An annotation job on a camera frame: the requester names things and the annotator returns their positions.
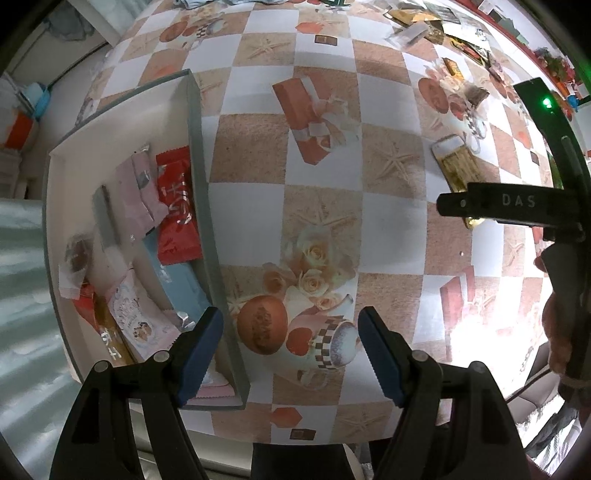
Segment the starfish print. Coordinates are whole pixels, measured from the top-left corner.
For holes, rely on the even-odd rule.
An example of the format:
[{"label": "starfish print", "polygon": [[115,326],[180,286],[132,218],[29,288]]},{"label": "starfish print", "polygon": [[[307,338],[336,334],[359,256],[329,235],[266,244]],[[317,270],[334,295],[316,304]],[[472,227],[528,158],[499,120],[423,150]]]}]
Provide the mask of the starfish print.
[{"label": "starfish print", "polygon": [[314,225],[314,226],[327,226],[330,228],[334,228],[337,225],[340,225],[342,223],[346,223],[349,222],[350,220],[354,220],[355,217],[353,217],[352,215],[342,215],[342,216],[338,216],[338,217],[331,217],[326,213],[326,207],[325,205],[322,203],[322,200],[320,199],[320,193],[316,192],[316,204],[314,205],[315,207],[315,211],[314,211],[314,216],[313,218],[309,218],[308,216],[300,213],[300,212],[296,212],[295,215],[296,217],[298,217],[300,220],[302,220],[304,223],[307,223],[308,225]]},{"label": "starfish print", "polygon": [[213,89],[216,89],[217,87],[219,87],[221,85],[223,85],[223,82],[221,80],[218,82],[205,83],[205,81],[200,78],[197,81],[197,86],[199,87],[199,90],[201,91],[202,103],[206,103],[208,92],[211,92]]},{"label": "starfish print", "polygon": [[248,56],[248,59],[249,60],[253,59],[254,57],[261,55],[262,53],[273,54],[274,53],[273,48],[285,47],[289,44],[290,44],[290,42],[288,42],[288,41],[272,43],[271,40],[269,40],[268,38],[261,38],[258,41],[258,43],[256,45],[254,45],[255,50]]},{"label": "starfish print", "polygon": [[508,245],[509,245],[509,248],[511,248],[511,252],[509,253],[509,258],[507,260],[507,266],[509,266],[513,263],[513,261],[517,258],[517,255],[519,254],[519,250],[521,250],[523,247],[525,247],[525,244],[523,242],[520,242],[520,243],[508,242]]},{"label": "starfish print", "polygon": [[375,177],[374,181],[383,179],[389,175],[392,170],[396,169],[399,177],[401,177],[406,183],[411,183],[410,177],[408,176],[406,168],[404,167],[404,162],[407,160],[418,160],[418,155],[400,155],[400,150],[398,149],[396,142],[393,142],[387,148],[375,147],[374,151],[377,152],[380,157],[386,159],[386,163],[382,168],[382,171],[380,171],[380,173]]},{"label": "starfish print", "polygon": [[236,319],[244,304],[254,297],[256,297],[256,295],[241,295],[237,284],[232,290],[232,294],[226,298],[228,309],[230,310],[230,315],[232,318]]},{"label": "starfish print", "polygon": [[375,427],[383,428],[385,422],[388,421],[388,416],[385,414],[372,415],[365,407],[355,410],[348,415],[338,419],[338,421],[345,427],[344,438],[358,439],[371,438],[372,429]]},{"label": "starfish print", "polygon": [[478,316],[482,316],[484,312],[486,312],[488,306],[493,301],[495,301],[495,299],[496,295],[486,295],[485,292],[479,291],[474,297],[474,300],[468,302],[468,305],[473,305],[474,307],[476,307],[476,312]]}]

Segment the white box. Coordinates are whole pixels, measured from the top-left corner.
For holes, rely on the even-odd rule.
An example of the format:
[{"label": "white box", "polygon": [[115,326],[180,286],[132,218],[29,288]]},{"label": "white box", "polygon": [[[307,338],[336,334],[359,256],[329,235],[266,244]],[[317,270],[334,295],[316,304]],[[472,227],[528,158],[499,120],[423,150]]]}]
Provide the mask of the white box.
[{"label": "white box", "polygon": [[[66,243],[75,233],[92,231],[95,225],[92,194],[101,184],[114,184],[115,167],[146,143],[150,156],[172,148],[190,146],[193,200],[203,248],[203,260],[194,270],[213,305],[224,315],[224,335],[216,352],[218,370],[236,391],[234,397],[191,400],[187,409],[244,408],[250,384],[228,312],[209,209],[201,132],[200,92],[189,70],[151,82],[121,97],[75,128],[50,152],[46,171],[43,221],[46,231],[46,263],[51,295],[62,338],[80,378],[99,360],[108,359],[99,335],[76,312],[72,302],[59,296],[57,266]],[[112,197],[115,223],[125,223],[122,209]],[[121,235],[121,251],[133,260],[138,278],[161,309],[170,302],[160,286],[142,242],[130,243]],[[106,255],[95,239],[91,283],[103,294],[118,280],[107,267]]]}]

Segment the white curtain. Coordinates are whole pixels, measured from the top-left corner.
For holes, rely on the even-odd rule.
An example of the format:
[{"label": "white curtain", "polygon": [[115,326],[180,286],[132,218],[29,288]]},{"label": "white curtain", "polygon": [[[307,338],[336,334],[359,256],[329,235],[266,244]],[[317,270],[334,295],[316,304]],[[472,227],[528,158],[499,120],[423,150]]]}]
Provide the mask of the white curtain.
[{"label": "white curtain", "polygon": [[0,200],[0,432],[34,480],[49,477],[80,385],[49,293],[42,203]]},{"label": "white curtain", "polygon": [[115,46],[151,0],[69,0],[69,2],[107,42]]}]

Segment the chocolate package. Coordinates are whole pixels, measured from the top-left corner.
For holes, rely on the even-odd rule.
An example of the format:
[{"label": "chocolate package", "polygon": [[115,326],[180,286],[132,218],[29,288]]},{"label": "chocolate package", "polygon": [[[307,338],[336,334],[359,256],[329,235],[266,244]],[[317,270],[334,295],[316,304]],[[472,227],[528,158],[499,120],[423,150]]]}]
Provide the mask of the chocolate package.
[{"label": "chocolate package", "polygon": [[168,215],[158,230],[158,259],[172,265],[203,258],[193,207],[189,147],[156,155],[158,195],[168,206]]},{"label": "chocolate package", "polygon": [[134,360],[121,336],[119,327],[106,304],[104,297],[95,293],[94,287],[85,279],[80,289],[80,298],[72,300],[78,314],[100,335],[114,367],[131,365]]},{"label": "chocolate package", "polygon": [[130,268],[121,282],[107,295],[109,311],[132,348],[137,360],[168,350],[179,330],[156,306]]}]

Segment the plastic bag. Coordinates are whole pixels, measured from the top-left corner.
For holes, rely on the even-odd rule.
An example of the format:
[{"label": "plastic bag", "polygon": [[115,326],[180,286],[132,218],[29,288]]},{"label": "plastic bag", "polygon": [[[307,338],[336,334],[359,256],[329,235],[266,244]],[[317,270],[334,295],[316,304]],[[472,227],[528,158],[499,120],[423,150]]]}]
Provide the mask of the plastic bag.
[{"label": "plastic bag", "polygon": [[58,285],[60,295],[65,299],[80,298],[80,288],[92,256],[90,235],[74,235],[66,245],[64,260],[58,265]]}]

